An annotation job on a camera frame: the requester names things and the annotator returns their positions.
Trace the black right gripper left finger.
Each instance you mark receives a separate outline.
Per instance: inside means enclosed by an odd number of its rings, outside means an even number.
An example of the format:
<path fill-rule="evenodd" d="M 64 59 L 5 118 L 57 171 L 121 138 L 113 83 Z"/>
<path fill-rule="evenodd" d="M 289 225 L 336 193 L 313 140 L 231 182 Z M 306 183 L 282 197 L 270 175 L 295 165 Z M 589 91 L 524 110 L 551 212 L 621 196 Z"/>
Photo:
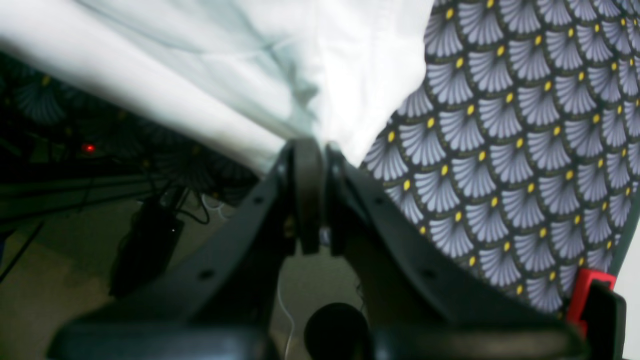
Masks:
<path fill-rule="evenodd" d="M 279 273 L 301 240 L 319 250 L 323 159 L 310 137 L 275 165 L 200 249 L 160 278 L 58 330 L 50 360 L 278 360 Z"/>

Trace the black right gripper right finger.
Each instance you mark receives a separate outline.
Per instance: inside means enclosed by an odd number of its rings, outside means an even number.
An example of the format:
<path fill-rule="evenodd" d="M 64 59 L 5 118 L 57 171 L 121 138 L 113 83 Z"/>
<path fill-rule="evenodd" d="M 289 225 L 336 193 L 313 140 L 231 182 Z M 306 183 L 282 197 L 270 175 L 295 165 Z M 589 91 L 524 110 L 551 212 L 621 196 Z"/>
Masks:
<path fill-rule="evenodd" d="M 574 326 L 462 269 L 425 239 L 382 187 L 325 148 L 332 255 L 359 276 L 372 360 L 586 360 Z"/>

